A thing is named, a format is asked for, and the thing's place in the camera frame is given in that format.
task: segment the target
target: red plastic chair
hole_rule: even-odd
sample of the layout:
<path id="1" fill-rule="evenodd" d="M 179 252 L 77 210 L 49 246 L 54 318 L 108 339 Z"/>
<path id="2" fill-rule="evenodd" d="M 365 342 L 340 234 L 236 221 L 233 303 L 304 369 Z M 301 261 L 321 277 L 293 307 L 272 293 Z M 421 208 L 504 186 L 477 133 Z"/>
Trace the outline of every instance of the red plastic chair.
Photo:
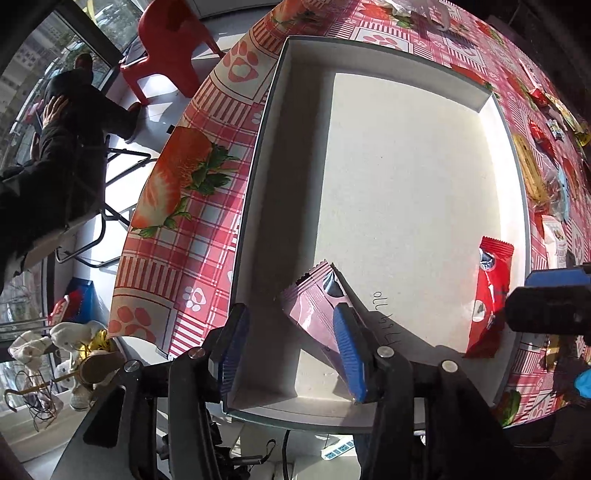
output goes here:
<path id="1" fill-rule="evenodd" d="M 129 64 L 124 59 L 119 69 L 143 105 L 148 99 L 138 85 L 139 79 L 155 73 L 165 75 L 185 97 L 192 98 L 201 85 L 191 64 L 197 45 L 206 43 L 220 58 L 225 55 L 184 0 L 152 1 L 139 19 L 138 34 L 148 55 Z"/>

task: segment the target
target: table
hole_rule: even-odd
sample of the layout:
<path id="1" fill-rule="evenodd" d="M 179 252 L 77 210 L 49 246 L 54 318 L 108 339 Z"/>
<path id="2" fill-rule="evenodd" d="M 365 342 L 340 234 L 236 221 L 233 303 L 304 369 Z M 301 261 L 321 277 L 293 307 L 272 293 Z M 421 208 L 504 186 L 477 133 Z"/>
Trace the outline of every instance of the table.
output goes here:
<path id="1" fill-rule="evenodd" d="M 135 229 L 127 236 L 119 263 L 109 334 L 144 338 L 175 357 L 200 345 L 211 329 L 224 325 L 256 134 L 288 35 L 365 41 L 469 70 L 462 71 L 496 92 L 511 131 L 529 139 L 540 168 L 555 169 L 536 149 L 527 127 L 529 119 L 539 125 L 545 119 L 527 95 L 531 86 L 519 60 L 556 96 L 554 86 L 500 33 L 465 10 L 445 4 L 452 24 L 445 33 L 418 15 L 393 17 L 391 10 L 371 0 L 284 0 L 256 23 L 204 80 L 144 187 L 132 221 Z M 363 101 L 363 92 L 356 101 Z M 554 148 L 558 158 L 579 161 L 568 139 L 554 142 Z M 230 181 L 209 196 L 183 189 L 191 183 L 191 172 L 210 154 L 217 158 L 217 165 L 223 162 L 224 167 L 235 169 Z M 590 260 L 589 192 L 581 187 L 570 210 L 564 230 L 570 250 L 581 263 Z M 547 268 L 543 231 L 531 205 L 530 218 L 531 267 Z M 564 383 L 569 373 L 542 369 L 544 342 L 543 335 L 524 335 L 511 367 L 506 391 L 521 393 L 516 423 L 548 415 L 563 404 L 553 385 L 561 379 Z M 581 339 L 575 348 L 574 355 L 591 359 L 591 350 Z"/>

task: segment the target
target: pink snack wrapper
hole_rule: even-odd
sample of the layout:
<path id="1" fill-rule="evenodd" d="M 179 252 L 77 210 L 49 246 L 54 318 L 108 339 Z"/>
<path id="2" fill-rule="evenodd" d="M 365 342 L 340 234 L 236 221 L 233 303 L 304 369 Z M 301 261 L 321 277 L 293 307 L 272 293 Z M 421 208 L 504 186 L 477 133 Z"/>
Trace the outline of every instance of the pink snack wrapper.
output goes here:
<path id="1" fill-rule="evenodd" d="M 333 330 L 333 310 L 351 301 L 333 267 L 324 260 L 280 294 L 281 308 L 320 343 L 333 368 L 345 378 L 339 347 Z"/>

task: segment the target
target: power strip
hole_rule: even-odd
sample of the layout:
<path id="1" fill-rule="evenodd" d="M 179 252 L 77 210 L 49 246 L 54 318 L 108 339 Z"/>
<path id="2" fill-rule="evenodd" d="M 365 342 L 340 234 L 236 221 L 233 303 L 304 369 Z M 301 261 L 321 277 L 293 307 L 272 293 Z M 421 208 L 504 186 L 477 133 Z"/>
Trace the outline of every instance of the power strip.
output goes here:
<path id="1" fill-rule="evenodd" d="M 337 443 L 322 449 L 320 456 L 324 460 L 332 460 L 354 448 L 355 444 L 353 443 L 353 437 L 351 435 L 346 435 Z"/>

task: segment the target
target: metal screw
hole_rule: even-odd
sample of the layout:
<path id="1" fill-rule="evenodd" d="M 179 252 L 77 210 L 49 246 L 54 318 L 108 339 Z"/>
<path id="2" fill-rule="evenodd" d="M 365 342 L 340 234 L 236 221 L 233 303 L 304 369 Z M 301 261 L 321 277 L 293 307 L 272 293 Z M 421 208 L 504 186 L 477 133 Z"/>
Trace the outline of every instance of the metal screw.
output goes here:
<path id="1" fill-rule="evenodd" d="M 447 373 L 453 374 L 457 372 L 457 363 L 451 360 L 444 360 L 441 363 L 441 368 L 443 368 Z"/>
<path id="2" fill-rule="evenodd" d="M 142 362 L 140 362 L 139 360 L 130 360 L 123 366 L 123 370 L 130 374 L 131 372 L 135 372 L 136 370 L 142 367 Z"/>
<path id="3" fill-rule="evenodd" d="M 205 356 L 205 350 L 200 346 L 193 347 L 189 350 L 189 357 L 196 359 Z"/>
<path id="4" fill-rule="evenodd" d="M 394 356 L 394 350 L 389 346 L 380 346 L 378 347 L 378 355 L 382 358 L 390 358 Z"/>

